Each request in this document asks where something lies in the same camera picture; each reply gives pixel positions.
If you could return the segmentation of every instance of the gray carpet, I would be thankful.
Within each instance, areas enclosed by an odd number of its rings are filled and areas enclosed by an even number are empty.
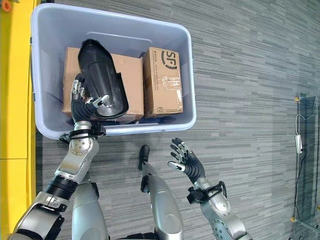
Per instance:
[[[138,152],[150,145],[150,162],[175,193],[185,240],[211,240],[199,205],[189,205],[188,178],[172,172],[172,137],[184,139],[203,162],[212,183],[225,181],[233,211],[255,240],[298,240],[292,224],[297,159],[295,116],[300,93],[320,87],[320,2],[318,0],[57,0],[56,2],[178,23],[192,38],[197,120],[192,129],[99,139],[90,169],[112,239],[153,231],[150,199],[140,192]],[[318,122],[309,134],[313,142]],[[51,180],[68,146],[36,136],[37,190]],[[303,210],[314,216],[312,201]],[[71,210],[59,239],[71,239]],[[304,239],[318,236],[301,230]]]

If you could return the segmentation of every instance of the printed logo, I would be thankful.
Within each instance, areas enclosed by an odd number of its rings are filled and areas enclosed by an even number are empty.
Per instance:
[[[156,109],[156,111],[158,113],[163,113],[164,112],[164,108],[162,106],[158,106],[158,108]]]
[[[162,51],[161,60],[168,69],[177,69],[176,54],[172,51]]]

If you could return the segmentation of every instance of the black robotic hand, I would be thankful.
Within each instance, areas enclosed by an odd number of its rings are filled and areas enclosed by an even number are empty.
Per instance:
[[[170,147],[175,152],[171,152],[171,155],[178,160],[178,163],[169,161],[168,166],[185,173],[192,183],[195,183],[200,178],[205,178],[204,166],[186,143],[178,137],[172,139],[172,143],[174,145],[171,144]]]

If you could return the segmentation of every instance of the silver joint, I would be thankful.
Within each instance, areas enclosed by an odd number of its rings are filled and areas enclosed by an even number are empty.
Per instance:
[[[212,184],[205,177],[201,177],[194,182],[194,186],[196,189],[205,190],[210,188]]]
[[[74,130],[91,129],[91,126],[89,121],[77,121],[74,125]]]

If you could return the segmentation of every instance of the black cable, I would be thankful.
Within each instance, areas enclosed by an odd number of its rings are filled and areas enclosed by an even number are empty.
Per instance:
[[[226,185],[223,181],[220,181],[218,183],[218,185],[220,185],[222,187],[222,191],[223,191],[223,195],[225,196],[225,198],[227,199],[227,188],[226,188]]]
[[[302,220],[301,220],[301,218],[300,218],[299,210],[298,210],[298,206],[297,206],[297,194],[298,194],[298,181],[299,181],[300,173],[301,173],[301,170],[302,170],[302,167],[303,167],[302,164],[304,163],[304,160],[306,159],[306,156],[307,156],[307,153],[308,153],[308,150],[307,150],[307,149],[305,149],[304,151],[305,151],[305,155],[304,155],[304,157],[302,158],[301,163],[300,163],[300,168],[299,168],[298,176],[297,176],[296,182],[295,182],[295,193],[294,193],[294,207],[295,207],[295,209],[296,209],[296,213],[297,213],[298,218],[300,219],[300,221],[302,221]]]

